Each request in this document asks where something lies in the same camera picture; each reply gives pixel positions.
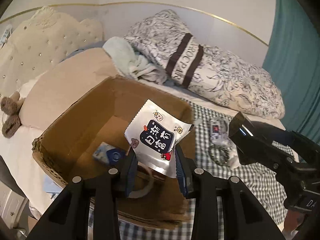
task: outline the snack packet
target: snack packet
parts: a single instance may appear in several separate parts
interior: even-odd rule
[[[176,177],[174,146],[193,128],[151,100],[143,105],[124,132],[139,162],[170,178]]]

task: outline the gold trim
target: gold trim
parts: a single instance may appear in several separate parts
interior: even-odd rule
[[[193,11],[196,11],[196,12],[201,12],[201,13],[204,13],[206,15],[209,15],[211,17],[214,17],[214,18],[217,18],[219,20],[222,20],[226,23],[229,23],[231,25],[233,25],[234,27],[240,29],[241,31],[244,31],[245,33],[249,34],[250,36],[254,37],[256,40],[260,41],[261,43],[263,43],[264,45],[266,45],[268,47],[268,44],[266,42],[264,42],[263,40],[259,39],[256,35],[252,34],[251,32],[247,31],[246,29],[240,27],[239,25],[233,23],[233,22],[230,22],[224,18],[221,18],[217,15],[214,15],[214,14],[211,14],[211,13],[207,13],[207,12],[204,12],[204,11],[201,11],[201,10],[198,10],[198,9],[194,9],[194,8],[190,8],[190,7],[185,7],[185,6],[180,6],[180,5],[174,5],[174,4],[169,4],[169,3],[159,3],[159,2],[143,2],[143,1],[132,1],[132,2],[112,2],[112,3],[104,3],[104,4],[94,4],[94,3],[61,3],[61,4],[52,4],[52,5],[48,5],[49,7],[59,7],[59,6],[68,6],[68,5],[80,5],[80,6],[105,6],[105,5],[114,5],[114,4],[126,4],[126,3],[151,3],[151,4],[160,4],[160,5],[168,5],[168,6],[173,6],[173,7],[178,7],[178,8],[185,8],[185,9],[189,9],[189,10],[193,10]],[[16,16],[19,16],[19,15],[22,15],[22,14],[25,14],[25,13],[28,13],[28,12],[32,12],[32,11],[36,11],[36,10],[39,10],[41,9],[42,6],[40,7],[35,7],[35,8],[31,8],[31,9],[28,9],[28,10],[25,10],[25,11],[22,11],[22,12],[19,12],[19,13],[16,13],[10,17],[7,17],[6,19],[3,19],[2,21],[0,21],[0,24],[16,17]]]

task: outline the stuffed toy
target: stuffed toy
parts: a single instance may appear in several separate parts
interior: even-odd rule
[[[24,102],[24,98],[20,99],[20,93],[15,91],[12,96],[4,97],[1,100],[1,110],[8,115],[7,120],[2,126],[2,134],[6,138],[11,138],[21,125],[19,111]]]

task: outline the checkered sheet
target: checkered sheet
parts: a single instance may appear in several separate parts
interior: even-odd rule
[[[280,224],[284,221],[287,214],[287,210],[283,206],[283,201],[286,198],[286,194],[283,186],[275,179],[275,173],[259,163],[251,165],[242,165],[234,170],[231,170],[227,166],[219,166],[211,160],[208,150],[210,146],[210,120],[216,117],[223,117],[231,121],[232,117],[229,115],[221,114],[216,111],[204,108],[196,105],[190,101],[187,101],[192,109],[194,120],[201,119],[202,122],[195,127],[196,130],[196,166],[203,168],[213,176],[228,179],[230,176],[238,176],[251,192],[257,197],[260,203],[267,210],[269,215],[273,218],[276,224]],[[275,147],[293,155],[290,147],[283,146],[277,142],[273,142]],[[216,158],[219,159],[222,153],[215,149]],[[136,226],[131,223],[119,220],[120,236],[125,240],[140,240],[140,239],[152,239],[152,240],[188,240],[191,238],[193,217],[195,213],[196,200],[190,199],[189,208],[187,213],[190,215],[190,222],[183,222],[181,226],[174,230],[167,229],[154,229],[147,231],[142,227]],[[220,197],[218,197],[218,220],[219,220],[219,239],[224,239],[223,232],[223,213],[222,203]],[[90,210],[89,214],[89,226],[93,226],[93,210]]]

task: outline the plastic bag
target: plastic bag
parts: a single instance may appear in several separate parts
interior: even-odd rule
[[[218,117],[210,120],[210,141],[212,144],[230,148],[235,147],[235,144],[228,137],[229,121]]]
[[[176,177],[174,146],[193,128],[148,100],[124,136],[139,162],[168,177]]]

